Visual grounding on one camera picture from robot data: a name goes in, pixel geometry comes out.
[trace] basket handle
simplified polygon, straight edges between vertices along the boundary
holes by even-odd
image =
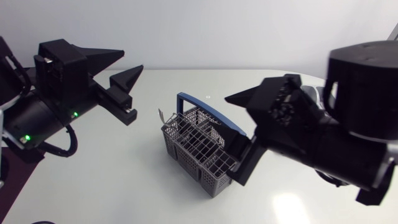
[[[222,115],[220,112],[212,108],[211,106],[207,105],[206,103],[196,99],[195,97],[188,95],[186,93],[179,93],[177,94],[177,114],[183,114],[184,112],[184,105],[183,102],[187,101],[202,110],[206,111],[208,114],[210,114],[212,117],[214,117],[217,121],[219,121],[222,125],[227,126],[233,130],[236,130],[242,135],[246,135],[246,133],[238,127],[236,124],[234,124],[230,119],[228,119],[226,116]]]

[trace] white table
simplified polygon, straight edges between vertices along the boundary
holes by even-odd
[[[103,86],[117,71],[96,76]],[[204,101],[249,137],[255,124],[224,97],[260,84],[277,70],[144,70],[134,86],[138,117],[125,126],[97,106],[74,127],[79,140],[70,158],[46,154],[4,223],[396,223],[398,176],[380,207],[355,201],[358,188],[336,188],[315,171],[266,152],[245,187],[233,183],[210,196],[165,150],[157,109],[166,117],[183,91]],[[302,75],[303,84],[323,80]],[[50,138],[68,147],[64,130]]]

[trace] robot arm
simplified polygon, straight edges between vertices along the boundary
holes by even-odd
[[[379,205],[388,190],[398,139],[398,43],[371,42],[331,52],[323,92],[326,111],[300,88],[299,75],[265,78],[226,98],[257,124],[249,140],[215,126],[239,165],[228,175],[244,185],[266,150],[317,170],[336,186],[358,186],[357,201]],[[334,105],[330,92],[338,84]]]

